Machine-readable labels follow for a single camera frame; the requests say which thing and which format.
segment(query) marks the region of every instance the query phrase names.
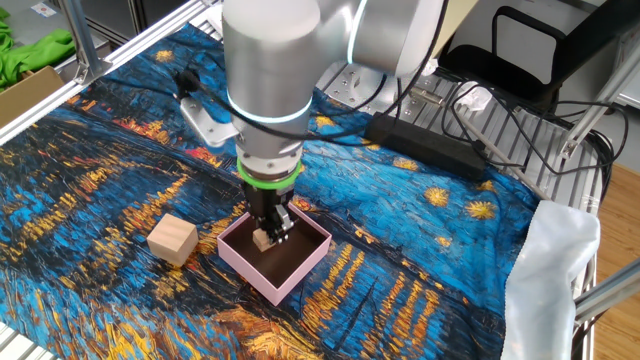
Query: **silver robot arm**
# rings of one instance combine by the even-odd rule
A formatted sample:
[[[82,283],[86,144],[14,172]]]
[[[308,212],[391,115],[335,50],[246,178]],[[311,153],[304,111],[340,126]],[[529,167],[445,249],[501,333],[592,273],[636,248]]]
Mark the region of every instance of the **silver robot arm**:
[[[336,61],[402,76],[415,71],[436,33],[443,0],[226,0],[223,32],[229,104],[273,130],[305,134],[314,86]],[[183,114],[210,145],[235,135],[249,211],[272,242],[293,226],[287,203],[300,140],[259,130],[238,116],[216,127],[203,109]]]

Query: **floor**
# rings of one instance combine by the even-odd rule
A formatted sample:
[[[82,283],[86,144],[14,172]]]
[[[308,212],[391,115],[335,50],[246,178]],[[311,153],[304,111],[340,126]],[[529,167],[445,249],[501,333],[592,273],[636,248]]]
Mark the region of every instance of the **floor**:
[[[640,173],[615,166],[600,210],[602,241],[598,282],[640,257]],[[640,354],[640,294],[619,304],[596,325],[596,360],[637,359]]]

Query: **yellow star pattern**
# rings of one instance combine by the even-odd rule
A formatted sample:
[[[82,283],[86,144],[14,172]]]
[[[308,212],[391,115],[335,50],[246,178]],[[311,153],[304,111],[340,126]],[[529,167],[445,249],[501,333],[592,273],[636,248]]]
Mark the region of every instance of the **yellow star pattern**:
[[[467,205],[469,215],[478,220],[488,220],[496,217],[496,206],[488,201],[472,201]]]
[[[173,51],[171,50],[160,50],[156,53],[156,61],[157,62],[171,62],[176,57],[173,55]]]
[[[418,164],[415,161],[405,159],[405,158],[393,159],[393,166],[399,167],[401,169],[411,170],[411,171],[418,170]]]
[[[335,126],[336,123],[326,116],[316,116],[316,125],[318,125],[318,129],[324,126]]]
[[[449,203],[449,192],[441,188],[428,188],[424,192],[424,197],[433,206],[444,207]]]
[[[439,242],[440,245],[444,247],[449,247],[449,245],[451,245],[451,240],[447,239],[446,237],[438,236],[436,238],[436,241]]]
[[[496,192],[496,188],[493,187],[493,183],[491,182],[491,180],[483,182],[482,184],[478,185],[476,189],[478,189],[479,191]]]

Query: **white plastic bag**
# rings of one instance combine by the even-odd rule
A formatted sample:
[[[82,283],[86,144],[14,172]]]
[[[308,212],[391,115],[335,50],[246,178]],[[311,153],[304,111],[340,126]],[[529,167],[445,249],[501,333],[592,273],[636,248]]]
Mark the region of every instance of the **white plastic bag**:
[[[502,360],[569,360],[576,307],[571,281],[600,244],[600,221],[541,201],[506,288]]]

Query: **pink box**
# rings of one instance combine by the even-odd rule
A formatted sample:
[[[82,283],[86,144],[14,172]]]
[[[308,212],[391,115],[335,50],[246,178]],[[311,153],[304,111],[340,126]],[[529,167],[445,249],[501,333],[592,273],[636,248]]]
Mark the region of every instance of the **pink box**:
[[[265,252],[253,243],[255,221],[249,213],[236,220],[218,236],[218,253],[273,305],[304,278],[329,251],[331,234],[289,204],[297,219],[289,240]]]

